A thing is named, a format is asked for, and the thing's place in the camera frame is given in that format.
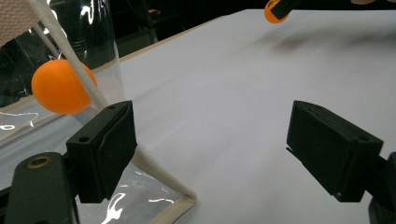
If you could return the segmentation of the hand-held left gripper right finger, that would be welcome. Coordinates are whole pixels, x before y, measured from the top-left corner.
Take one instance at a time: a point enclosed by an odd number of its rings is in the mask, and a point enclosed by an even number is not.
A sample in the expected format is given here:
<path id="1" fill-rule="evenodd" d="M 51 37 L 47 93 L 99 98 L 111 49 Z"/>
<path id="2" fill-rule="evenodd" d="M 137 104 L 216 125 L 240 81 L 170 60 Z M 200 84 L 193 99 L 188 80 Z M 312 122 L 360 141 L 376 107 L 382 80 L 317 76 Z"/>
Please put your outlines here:
<path id="1" fill-rule="evenodd" d="M 383 141 L 320 105 L 295 101 L 287 146 L 328 193 L 340 202 L 357 203 Z"/>

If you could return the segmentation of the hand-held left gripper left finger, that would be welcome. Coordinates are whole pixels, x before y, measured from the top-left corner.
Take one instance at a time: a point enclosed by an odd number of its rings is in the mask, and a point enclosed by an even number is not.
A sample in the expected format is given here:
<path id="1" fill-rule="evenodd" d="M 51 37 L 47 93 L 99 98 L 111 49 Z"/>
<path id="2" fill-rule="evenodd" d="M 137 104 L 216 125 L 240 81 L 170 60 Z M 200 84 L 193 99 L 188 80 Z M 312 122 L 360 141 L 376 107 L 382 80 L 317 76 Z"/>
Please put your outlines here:
<path id="1" fill-rule="evenodd" d="M 137 147 L 131 101 L 107 106 L 66 142 L 82 203 L 110 199 Z"/>

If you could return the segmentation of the orange ping-pong ball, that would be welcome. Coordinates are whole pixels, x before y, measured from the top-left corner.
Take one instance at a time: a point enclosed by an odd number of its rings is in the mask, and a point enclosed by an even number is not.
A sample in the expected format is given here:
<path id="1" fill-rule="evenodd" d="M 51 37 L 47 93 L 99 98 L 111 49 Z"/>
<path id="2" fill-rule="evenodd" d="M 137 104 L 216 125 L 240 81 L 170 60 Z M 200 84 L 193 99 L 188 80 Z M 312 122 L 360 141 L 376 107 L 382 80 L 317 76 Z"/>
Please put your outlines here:
<path id="1" fill-rule="evenodd" d="M 289 13 L 285 11 L 282 5 L 283 0 L 269 0 L 264 8 L 264 17 L 271 23 L 281 23 Z"/>
<path id="2" fill-rule="evenodd" d="M 57 114 L 77 114 L 92 103 L 77 72 L 65 59 L 39 66 L 33 74 L 31 87 L 36 100 Z"/>

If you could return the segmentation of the transparent bag with beige trim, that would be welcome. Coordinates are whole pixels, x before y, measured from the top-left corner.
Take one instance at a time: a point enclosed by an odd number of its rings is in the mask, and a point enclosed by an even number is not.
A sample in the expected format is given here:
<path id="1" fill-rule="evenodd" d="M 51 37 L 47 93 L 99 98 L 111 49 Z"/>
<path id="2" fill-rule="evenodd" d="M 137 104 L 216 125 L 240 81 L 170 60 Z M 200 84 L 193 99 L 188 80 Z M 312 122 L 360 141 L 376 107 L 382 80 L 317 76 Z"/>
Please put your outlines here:
<path id="1" fill-rule="evenodd" d="M 65 59 L 92 103 L 73 115 L 43 107 L 31 87 Z M 107 0 L 0 0 L 0 224 L 174 224 L 193 191 L 138 145 L 112 197 L 82 203 L 66 142 L 124 96 Z"/>

